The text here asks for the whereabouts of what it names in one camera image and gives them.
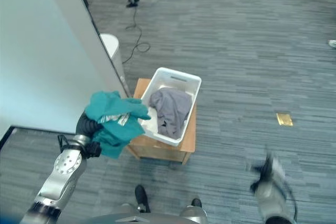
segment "gray cloth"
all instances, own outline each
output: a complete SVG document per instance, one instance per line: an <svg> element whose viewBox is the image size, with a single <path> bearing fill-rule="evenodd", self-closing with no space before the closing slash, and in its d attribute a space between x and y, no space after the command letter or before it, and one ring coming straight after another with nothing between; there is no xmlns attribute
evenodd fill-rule
<svg viewBox="0 0 336 224"><path fill-rule="evenodd" d="M178 89L161 88L151 95L149 105L158 113L158 133L173 139L181 137L192 105L191 96Z"/></svg>

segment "plastic basket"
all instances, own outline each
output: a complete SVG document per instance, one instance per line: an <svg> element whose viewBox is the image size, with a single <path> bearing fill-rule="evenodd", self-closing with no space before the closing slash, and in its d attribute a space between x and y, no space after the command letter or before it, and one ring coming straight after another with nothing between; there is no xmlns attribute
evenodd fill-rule
<svg viewBox="0 0 336 224"><path fill-rule="evenodd" d="M196 102L197 94L199 91L199 88L201 86L201 78L198 76L194 76L192 74L188 73L183 73L179 71L175 71L172 69L168 68L159 68L151 82L149 83L147 89L145 90L141 100L144 105L149 107L149 101L151 95L161 89L161 88L176 88L181 91L186 92L187 94L191 95L192 97L192 106L190 108L187 120L184 122L184 126L182 129L182 135L178 139L173 139L168 136L161 135L157 132L157 115L156 114L151 114L150 116L152 119L150 121L144 121L144 120L139 120L139 123L142 125L143 129L145 130L146 136L153 138L155 140L158 140L160 142L170 144L173 146L178 146L179 143L183 140L186 128L188 126L188 122L191 116L191 113L193 111L193 107Z"/></svg>

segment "teal shirt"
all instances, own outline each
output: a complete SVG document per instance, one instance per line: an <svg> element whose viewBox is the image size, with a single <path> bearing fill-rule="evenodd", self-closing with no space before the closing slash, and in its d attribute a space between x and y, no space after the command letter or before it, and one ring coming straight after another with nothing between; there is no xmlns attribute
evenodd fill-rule
<svg viewBox="0 0 336 224"><path fill-rule="evenodd" d="M144 133L138 118L150 119L140 99L121 99L118 91L94 93L85 113L103 125L92 140L100 143L103 155L112 158L118 158L124 146Z"/></svg>

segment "person's foot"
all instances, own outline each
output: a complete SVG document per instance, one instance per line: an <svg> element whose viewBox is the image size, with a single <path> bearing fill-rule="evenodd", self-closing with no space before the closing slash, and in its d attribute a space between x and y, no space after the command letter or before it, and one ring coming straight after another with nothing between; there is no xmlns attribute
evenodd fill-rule
<svg viewBox="0 0 336 224"><path fill-rule="evenodd" d="M151 212L148 205L147 194L145 188L143 188L142 185L137 185L135 188L135 197L140 207L140 212Z"/></svg>
<svg viewBox="0 0 336 224"><path fill-rule="evenodd" d="M336 48L336 39L330 39L328 40L329 46Z"/></svg>
<svg viewBox="0 0 336 224"><path fill-rule="evenodd" d="M202 207L202 202L198 198L194 198L193 201L191 201L191 205L194 207Z"/></svg>

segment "gold tag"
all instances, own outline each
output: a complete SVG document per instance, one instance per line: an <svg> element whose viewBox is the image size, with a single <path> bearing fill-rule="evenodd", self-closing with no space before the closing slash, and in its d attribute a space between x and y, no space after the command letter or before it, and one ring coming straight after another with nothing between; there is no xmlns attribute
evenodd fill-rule
<svg viewBox="0 0 336 224"><path fill-rule="evenodd" d="M290 114L277 113L277 118L279 125L293 126L293 121L292 118L290 118Z"/></svg>

